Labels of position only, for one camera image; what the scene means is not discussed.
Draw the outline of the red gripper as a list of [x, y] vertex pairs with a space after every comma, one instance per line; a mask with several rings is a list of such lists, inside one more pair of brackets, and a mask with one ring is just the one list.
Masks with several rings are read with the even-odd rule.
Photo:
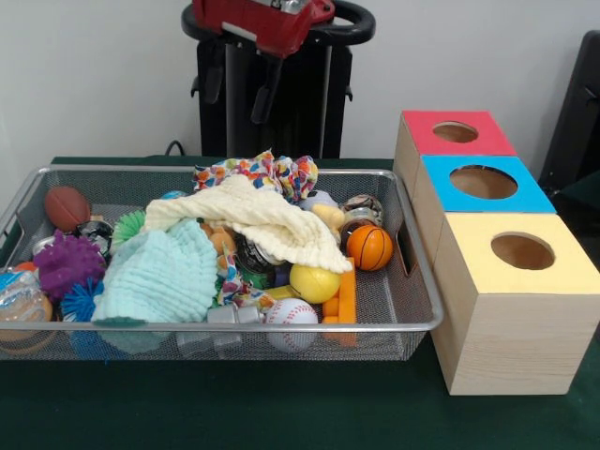
[[[251, 120], [260, 125], [268, 121], [278, 89], [282, 59], [296, 53], [310, 28], [324, 22], [323, 1], [194, 1], [197, 24], [218, 35], [229, 32], [255, 43], [265, 56], [266, 75], [257, 91]], [[218, 101], [225, 68], [225, 44], [218, 39], [206, 43], [203, 58], [204, 100]]]

